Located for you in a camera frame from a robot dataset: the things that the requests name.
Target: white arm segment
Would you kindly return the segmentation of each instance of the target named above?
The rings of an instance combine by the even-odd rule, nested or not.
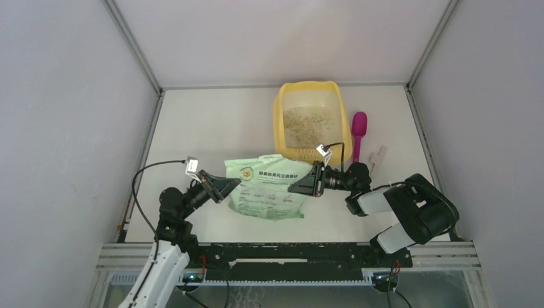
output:
[[[378,189],[368,194],[363,194],[357,202],[366,215],[389,212],[391,206],[387,202],[384,192],[390,187]],[[415,242],[406,234],[406,231],[400,223],[388,228],[378,235],[378,243],[386,253],[394,253],[402,248],[411,246]]]
[[[157,260],[153,244],[144,269],[119,308],[163,308],[166,306],[176,280],[189,264],[189,254],[168,241],[158,242]]]

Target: cat litter bag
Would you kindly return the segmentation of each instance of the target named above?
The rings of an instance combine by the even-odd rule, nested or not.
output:
[[[242,180],[230,194],[228,206],[235,212],[270,220],[304,218],[300,207],[306,196],[287,188],[310,172],[310,164],[274,154],[226,160],[225,167],[227,178]]]

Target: scoop handle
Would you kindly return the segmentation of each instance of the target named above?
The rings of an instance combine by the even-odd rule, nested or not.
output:
[[[362,137],[354,136],[355,145],[353,146],[353,162],[359,162],[359,155],[361,154],[361,139]]]

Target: pink litter scoop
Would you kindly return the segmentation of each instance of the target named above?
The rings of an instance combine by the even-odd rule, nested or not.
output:
[[[353,146],[353,162],[359,162],[359,156],[361,154],[361,139],[366,135],[367,123],[368,118],[364,112],[357,112],[353,116],[352,135],[355,139],[355,145]]]

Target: black cable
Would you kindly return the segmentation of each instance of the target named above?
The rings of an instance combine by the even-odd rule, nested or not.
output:
[[[132,178],[132,197],[134,198],[134,203],[136,203],[136,207],[138,208],[138,211],[140,212],[140,214],[142,215],[142,217],[144,218],[144,220],[146,221],[146,223],[148,224],[149,228],[151,229],[151,231],[153,231],[153,235],[154,235],[154,238],[153,240],[155,241],[156,245],[155,245],[155,256],[153,257],[153,260],[156,261],[157,260],[157,255],[158,255],[158,235],[157,235],[157,231],[155,230],[155,228],[153,228],[153,225],[151,224],[151,222],[149,221],[148,217],[144,214],[144,211],[142,210],[142,207],[140,206],[140,202],[138,202],[138,197],[136,195],[136,179],[138,179],[138,176],[144,172],[144,170],[148,169],[148,168],[151,168],[151,167],[155,167],[155,166],[158,166],[158,165],[164,165],[164,164],[172,164],[172,163],[179,163],[181,162],[182,164],[185,163],[185,160],[167,160],[165,162],[156,162],[154,164],[151,164],[151,165],[148,165],[148,166],[145,166],[143,167],[142,169],[138,170],[136,172],[136,174],[134,174],[134,177]],[[142,284],[140,285],[140,287],[138,288],[138,290],[136,291],[136,293],[134,294],[134,297],[132,298],[133,300],[136,300],[136,298],[138,298],[138,294],[140,294],[140,291],[142,290],[142,287],[144,286],[144,283],[145,281],[147,280],[148,276],[149,276],[149,273],[151,273],[151,270],[153,269],[153,266],[155,265],[155,263],[151,263],[151,265],[149,266],[149,269],[148,269],[148,272],[146,273],[146,275],[144,276],[144,280],[142,281]]]
[[[391,305],[391,296],[390,296],[390,293],[391,292],[394,292],[396,294],[398,294],[398,296],[400,296],[405,302],[406,304],[408,305],[408,307],[412,308],[412,305],[410,304],[410,302],[408,302],[408,299],[406,299],[406,297],[404,297],[403,294],[401,294],[399,291],[396,290],[391,290],[391,280],[393,279],[393,271],[395,270],[396,266],[398,264],[398,261],[395,260],[393,261],[393,264],[391,265],[391,270],[389,271],[389,280],[387,281],[387,306],[389,308],[393,308],[393,306]]]
[[[157,235],[157,231],[155,230],[155,228],[153,227],[153,225],[151,224],[151,222],[149,221],[148,217],[144,214],[144,211],[142,210],[142,207],[140,206],[140,202],[138,201],[138,197],[136,195],[136,180],[138,179],[138,176],[143,173],[146,169],[149,169],[151,167],[155,167],[155,166],[159,166],[159,165],[164,165],[164,164],[174,164],[174,163],[182,163],[184,164],[185,163],[185,160],[167,160],[165,162],[155,162],[154,164],[151,164],[151,165],[147,165],[145,167],[143,167],[142,169],[138,170],[138,172],[136,172],[136,174],[134,174],[134,177],[132,178],[132,197],[134,198],[134,203],[136,203],[136,207],[138,208],[138,211],[140,212],[140,214],[142,215],[142,217],[144,218],[144,220],[146,221],[146,223],[148,224],[149,228],[151,229],[151,231],[153,232],[153,235],[154,235],[154,240],[155,242],[157,243],[157,247],[155,249],[155,257],[153,258],[153,260],[157,260],[157,254],[158,254],[158,235]]]
[[[391,265],[391,270],[389,271],[389,278],[387,280],[387,305],[389,308],[391,308],[391,297],[389,294],[391,293],[391,280],[393,279],[393,270],[396,265],[396,260],[393,261],[393,264]]]
[[[187,296],[188,298],[190,298],[193,302],[199,304],[202,308],[209,308],[208,306],[204,305],[201,301],[197,300],[194,296],[192,296],[191,294],[187,293],[187,292],[183,292],[183,295]]]
[[[340,144],[342,144],[342,155],[341,155],[341,161],[340,161],[340,171],[342,171],[342,174],[343,174],[344,173],[344,147],[346,146],[346,144],[343,143],[343,142],[331,143],[331,144],[328,144],[328,145],[324,146],[323,149],[326,151],[331,146],[339,146]]]
[[[397,290],[395,290],[395,293],[398,294],[398,296],[400,296],[406,302],[408,307],[412,308],[412,305],[410,305],[410,302],[408,302],[408,300],[406,299],[406,297],[404,297],[404,295],[400,294],[400,292]]]

